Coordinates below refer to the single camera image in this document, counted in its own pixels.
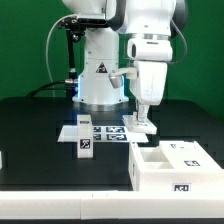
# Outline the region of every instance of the white box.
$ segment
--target white box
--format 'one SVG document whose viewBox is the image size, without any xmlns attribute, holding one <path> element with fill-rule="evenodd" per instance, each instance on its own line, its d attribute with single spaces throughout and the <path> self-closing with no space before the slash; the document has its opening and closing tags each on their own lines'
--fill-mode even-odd
<svg viewBox="0 0 224 224">
<path fill-rule="evenodd" d="M 161 141 L 156 148 L 130 144 L 134 191 L 223 192 L 224 172 L 197 142 Z"/>
</svg>

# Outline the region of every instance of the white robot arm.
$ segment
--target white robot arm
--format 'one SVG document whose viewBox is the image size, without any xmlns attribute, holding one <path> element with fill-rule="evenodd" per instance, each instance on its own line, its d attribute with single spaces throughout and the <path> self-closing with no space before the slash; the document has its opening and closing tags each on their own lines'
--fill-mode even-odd
<svg viewBox="0 0 224 224">
<path fill-rule="evenodd" d="M 122 30 L 133 34 L 128 41 L 127 54 L 134 60 L 136 78 L 130 79 L 130 90 L 136 98 L 133 116 L 124 116 L 130 131 L 156 134 L 156 127 L 148 120 L 151 105 L 159 105 L 164 92 L 167 62 L 172 60 L 170 23 L 177 7 L 186 7 L 177 0 L 127 0 Z M 112 85 L 120 86 L 122 70 L 109 75 Z"/>
</svg>

